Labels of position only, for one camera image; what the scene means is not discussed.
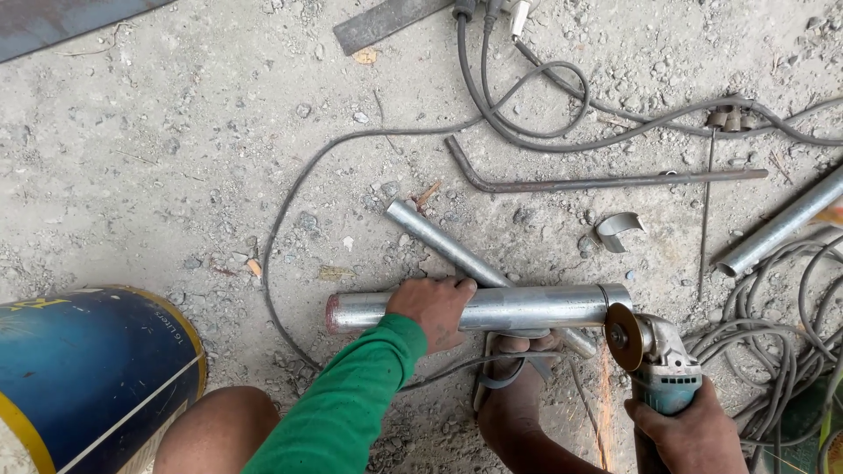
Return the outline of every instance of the concrete floor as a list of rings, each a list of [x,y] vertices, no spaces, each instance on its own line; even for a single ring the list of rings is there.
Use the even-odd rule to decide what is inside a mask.
[[[260,281],[243,259],[262,249],[303,162],[347,132],[445,127],[476,114],[459,73],[448,10],[378,43],[374,64],[343,56],[331,28],[376,3],[297,0],[274,9],[269,1],[179,0],[127,20],[108,51],[55,54],[97,51],[108,45],[113,27],[0,64],[0,301],[96,283],[169,296],[206,344],[208,389],[255,385],[281,407],[292,405],[309,378],[285,369],[292,352],[268,321]],[[840,21],[842,8],[830,0],[545,0],[525,38],[544,60],[579,64],[596,96],[616,106],[659,115],[741,92],[788,115],[839,94],[843,31],[829,25]],[[829,23],[806,30],[813,16]],[[496,98],[530,69],[507,39],[507,21],[492,37]],[[481,26],[470,24],[475,74]],[[545,131],[569,121],[576,109],[543,80],[504,108],[517,123]],[[354,120],[358,112],[367,123]],[[702,114],[684,119],[697,126],[703,121]],[[625,130],[614,122],[626,124],[589,114],[567,139],[591,141]],[[798,127],[833,137],[840,113],[828,110]],[[325,333],[329,295],[383,290],[444,267],[414,240],[398,245],[402,230],[380,214],[389,202],[380,185],[392,181],[400,198],[418,197],[441,181],[428,217],[504,272],[517,273],[519,284],[624,283],[641,310],[668,317],[682,331],[708,324],[733,288],[732,278],[706,276],[704,302],[696,303],[702,186],[490,196],[465,182],[442,140],[375,137],[342,144],[295,200],[271,258],[270,288],[293,337],[318,361],[351,340]],[[459,140],[489,180],[700,171],[708,151],[707,140],[671,131],[567,155],[509,146],[485,124]],[[781,155],[792,183],[772,154]],[[774,135],[718,144],[715,168],[742,167],[729,160],[750,156],[746,166],[767,168],[771,176],[712,186],[712,255],[798,194],[840,153]],[[513,219],[519,209],[526,220]],[[592,231],[581,224],[588,211],[597,221],[638,213],[647,232],[625,236],[628,253],[597,249],[582,258],[577,241]],[[321,280],[320,265],[347,267],[357,277]],[[796,321],[791,304],[782,310]],[[417,371],[430,374],[473,357],[480,346],[475,335]],[[601,357],[581,366],[588,389],[605,394],[595,403],[611,415],[611,467],[632,471],[631,424],[621,414],[628,390],[620,371]],[[568,368],[558,373],[545,394],[546,427],[596,461]],[[754,394],[730,374],[717,375],[728,404]],[[374,470],[505,471],[471,421],[471,381],[466,372],[398,396],[373,448]],[[392,438],[400,440],[397,451],[387,446]]]

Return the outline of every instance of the blue plastic container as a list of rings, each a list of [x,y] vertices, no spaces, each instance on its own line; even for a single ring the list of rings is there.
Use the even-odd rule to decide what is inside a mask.
[[[196,330],[154,294],[0,304],[0,471],[137,474],[205,374]]]

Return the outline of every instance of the electrical cable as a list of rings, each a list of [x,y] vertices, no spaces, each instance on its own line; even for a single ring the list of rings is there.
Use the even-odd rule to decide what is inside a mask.
[[[439,127],[439,128],[428,128],[428,129],[380,129],[380,130],[367,130],[367,131],[360,131],[360,132],[352,132],[346,135],[342,135],[340,137],[334,138],[330,140],[328,143],[325,144],[316,154],[308,160],[308,162],[303,166],[302,170],[299,172],[298,177],[293,182],[293,185],[290,187],[287,195],[284,197],[281,207],[278,210],[278,214],[275,217],[275,220],[271,226],[271,230],[267,235],[266,242],[263,248],[263,255],[261,256],[261,267],[263,270],[263,278],[261,279],[261,289],[263,291],[264,302],[266,304],[266,309],[269,312],[270,318],[275,325],[276,329],[278,330],[279,335],[281,336],[282,340],[293,350],[293,352],[300,357],[307,365],[312,367],[316,370],[321,370],[321,366],[314,361],[302,348],[293,340],[293,338],[289,335],[287,330],[285,329],[284,325],[281,323],[281,320],[278,316],[276,306],[272,301],[272,296],[269,288],[270,282],[270,256],[272,255],[272,248],[275,244],[275,239],[278,235],[278,231],[281,228],[282,224],[284,223],[284,219],[287,216],[287,212],[293,203],[293,199],[298,194],[299,189],[301,188],[302,184],[307,180],[310,172],[313,168],[324,158],[324,156],[333,149],[333,147],[339,145],[340,143],[344,143],[356,138],[361,137],[379,137],[379,136],[401,136],[401,135],[432,135],[432,134],[447,134],[447,133],[455,133],[465,128],[472,127],[475,124],[483,121],[484,119],[489,122],[489,124],[505,139],[507,139],[510,143],[519,146],[520,148],[532,149],[532,150],[539,150],[539,151],[549,151],[552,153],[569,153],[569,152],[576,152],[576,151],[584,151],[589,149],[596,149],[609,146],[614,143],[619,143],[621,141],[627,140],[632,137],[637,137],[642,133],[651,130],[655,127],[669,127],[676,130],[680,130],[682,132],[687,132],[689,134],[694,135],[702,135],[707,136],[708,131],[706,129],[698,129],[694,127],[687,127],[681,126],[678,124],[673,123],[672,121],[676,118],[681,116],[685,116],[694,112],[696,110],[704,110],[712,107],[716,107],[719,105],[736,105],[748,110],[755,110],[759,114],[761,114],[764,118],[766,118],[770,125],[767,127],[759,128],[753,130],[751,132],[735,132],[735,133],[721,133],[718,135],[720,139],[734,139],[734,138],[743,138],[743,137],[755,137],[761,134],[770,133],[774,131],[781,131],[784,132],[787,136],[803,143],[810,143],[814,145],[820,146],[840,146],[843,145],[843,141],[841,140],[825,140],[810,137],[808,135],[804,135],[800,132],[797,132],[793,128],[791,128],[788,123],[793,123],[799,119],[802,119],[806,116],[812,115],[820,110],[827,109],[831,106],[843,104],[843,98],[828,100],[821,104],[814,105],[794,116],[790,116],[787,119],[782,120],[780,117],[776,116],[771,110],[767,109],[763,105],[760,105],[753,100],[744,100],[740,98],[724,98],[724,99],[716,99],[716,100],[708,100],[705,102],[701,102],[696,105],[687,106],[681,109],[678,109],[674,112],[671,112],[665,116],[661,116],[659,118],[651,118],[647,116],[640,116],[638,114],[631,114],[629,112],[625,112],[623,110],[615,110],[611,107],[601,104],[598,101],[591,99],[589,95],[588,89],[588,81],[585,78],[584,73],[575,65],[569,62],[547,62],[547,63],[540,63],[538,58],[532,51],[527,48],[526,45],[521,43],[519,40],[515,42],[515,46],[533,63],[535,64],[535,68],[531,70],[529,73],[525,74],[519,81],[515,83],[510,90],[503,96],[501,100],[499,100],[496,104],[491,105],[490,103],[484,103],[480,93],[477,91],[477,88],[471,78],[470,70],[468,68],[468,58],[466,54],[465,48],[465,16],[463,14],[459,15],[458,18],[458,53],[459,53],[459,62],[460,68],[463,72],[463,76],[466,79],[466,86],[469,89],[470,95],[472,100],[477,105],[478,110],[481,112],[481,116],[476,118],[470,119],[466,122],[461,124],[451,126],[451,127]],[[488,39],[484,40],[485,47],[483,51],[483,57],[486,56],[488,52]],[[580,92],[579,90],[575,89],[569,83],[565,82],[563,79],[559,78],[555,75],[550,69],[552,67],[564,67],[577,75],[577,77],[582,82],[583,91]],[[484,71],[481,72],[481,76],[486,76],[485,66],[482,68]],[[569,95],[583,100],[583,106],[578,114],[577,118],[574,119],[572,124],[568,127],[563,127],[560,131],[552,132],[551,134],[564,134],[573,127],[578,126],[582,123],[582,119],[587,112],[587,108],[589,106],[593,106],[598,110],[607,111],[609,113],[616,114],[617,116],[621,116],[623,118],[628,118],[633,121],[639,121],[642,123],[640,127],[631,129],[628,132],[621,133],[615,137],[607,138],[604,140],[598,140],[596,142],[591,143],[579,143],[574,145],[544,145],[544,144],[537,144],[524,141],[520,137],[514,136],[501,122],[496,114],[498,113],[499,109],[509,100],[519,89],[521,89],[524,84],[530,80],[531,78],[537,76],[538,74],[544,74],[545,76],[551,78],[554,83],[560,86],[560,88],[568,93]],[[483,358],[476,358],[472,359],[468,362],[462,363],[459,367],[469,367],[471,365],[482,364]],[[435,374],[425,380],[425,385],[429,380],[440,380],[442,374]]]
[[[843,277],[836,277],[824,289],[813,318],[808,312],[807,299],[813,271],[822,260],[843,265],[843,253],[835,248],[840,243],[843,243],[843,236],[828,244],[815,239],[805,239],[782,246],[741,280],[727,298],[721,324],[699,337],[690,350],[703,367],[711,363],[716,356],[723,354],[735,376],[745,384],[765,391],[733,417],[737,423],[745,422],[740,433],[741,442],[747,446],[754,446],[750,472],[757,467],[765,447],[773,447],[775,452],[779,452],[783,446],[793,446],[814,436],[832,406],[839,402],[835,398],[835,390],[837,381],[843,374],[843,358],[840,357],[843,328],[839,328],[825,339],[819,336],[818,332],[822,331],[829,307],[835,300],[835,293],[843,287]],[[805,267],[799,283],[797,305],[801,326],[787,326],[761,319],[754,307],[761,306],[757,304],[757,297],[770,270],[784,263],[792,264],[794,260],[805,256],[811,257],[811,260]],[[733,313],[733,319],[726,320],[730,312]],[[780,355],[767,350],[759,336],[776,337]],[[804,341],[805,347],[801,352],[794,345],[791,336],[797,336],[798,340]],[[697,338],[698,336],[686,337],[684,341],[688,344]],[[750,379],[731,359],[728,349],[739,343],[745,344],[765,367],[770,374],[769,381],[756,382]],[[781,440],[776,430],[780,427],[781,415],[787,403],[821,376],[827,376],[829,383],[822,408],[816,418],[801,435]]]

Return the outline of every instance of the green long-sleeve shirt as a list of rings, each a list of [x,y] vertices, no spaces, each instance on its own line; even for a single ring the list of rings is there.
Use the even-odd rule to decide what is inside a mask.
[[[384,316],[330,361],[242,474],[362,474],[389,402],[426,351],[417,323]]]

